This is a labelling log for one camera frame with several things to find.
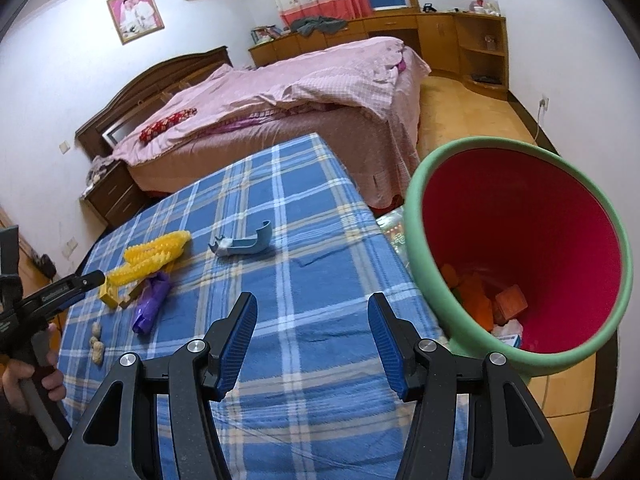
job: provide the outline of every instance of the bucket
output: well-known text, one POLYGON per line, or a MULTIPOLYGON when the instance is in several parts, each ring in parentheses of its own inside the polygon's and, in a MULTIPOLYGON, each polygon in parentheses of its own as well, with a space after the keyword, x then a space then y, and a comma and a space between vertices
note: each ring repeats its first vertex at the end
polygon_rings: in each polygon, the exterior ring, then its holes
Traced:
POLYGON ((524 376, 565 370, 618 327, 632 286, 626 233, 580 171, 541 148, 495 137, 446 144, 418 167, 404 231, 411 272, 457 354, 498 351, 524 376), (477 272, 488 296, 518 285, 521 348, 482 329, 439 268, 477 272))

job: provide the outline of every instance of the purple wrapper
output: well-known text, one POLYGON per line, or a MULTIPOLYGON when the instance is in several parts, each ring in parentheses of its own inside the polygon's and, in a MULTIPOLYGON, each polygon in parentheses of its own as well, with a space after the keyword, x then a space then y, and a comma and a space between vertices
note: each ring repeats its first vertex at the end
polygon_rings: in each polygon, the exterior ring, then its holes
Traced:
POLYGON ((138 299, 136 315, 133 319, 133 332, 145 335, 151 333, 158 311, 170 289, 169 275, 162 270, 146 279, 145 289, 138 299))

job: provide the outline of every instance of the blue plastic bracket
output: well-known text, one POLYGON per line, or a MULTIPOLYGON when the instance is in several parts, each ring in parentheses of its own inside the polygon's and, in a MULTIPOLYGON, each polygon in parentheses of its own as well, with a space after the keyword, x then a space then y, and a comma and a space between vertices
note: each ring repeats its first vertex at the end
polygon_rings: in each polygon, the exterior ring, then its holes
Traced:
POLYGON ((209 244, 211 251, 217 256, 235 256, 236 254, 257 254, 269 247, 273 229, 271 222, 265 220, 262 227, 256 229, 255 236, 248 238, 225 238, 216 236, 215 243, 209 244))

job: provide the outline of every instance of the wooden headboard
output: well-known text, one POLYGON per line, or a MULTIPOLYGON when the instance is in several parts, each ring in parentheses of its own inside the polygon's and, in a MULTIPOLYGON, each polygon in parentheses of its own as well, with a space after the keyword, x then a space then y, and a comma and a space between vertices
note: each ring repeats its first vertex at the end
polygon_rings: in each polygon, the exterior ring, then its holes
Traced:
POLYGON ((224 63, 231 65, 226 46, 158 63, 120 90, 102 111, 76 132, 76 140, 90 158, 109 155, 113 149, 104 140, 104 134, 122 138, 131 133, 174 94, 201 83, 224 63))

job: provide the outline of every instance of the human hand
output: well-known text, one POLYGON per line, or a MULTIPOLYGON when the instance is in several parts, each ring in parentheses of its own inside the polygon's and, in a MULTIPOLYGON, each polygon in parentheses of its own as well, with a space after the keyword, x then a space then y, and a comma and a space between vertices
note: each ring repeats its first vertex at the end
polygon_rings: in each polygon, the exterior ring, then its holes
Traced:
MULTIPOLYGON (((47 328, 49 334, 57 330, 54 324, 50 324, 47 328)), ((49 351, 47 354, 47 362, 55 366, 58 362, 58 354, 49 351)), ((18 413, 29 414, 29 407, 24 399, 22 391, 18 383, 20 380, 29 379, 33 373, 34 368, 27 363, 11 359, 2 374, 2 383, 0 389, 4 390, 4 396, 9 402, 9 405, 18 413)), ((49 391, 49 399, 54 402, 58 402, 66 397, 66 388, 62 384, 64 376, 60 370, 56 370, 51 375, 42 379, 42 386, 49 391)))

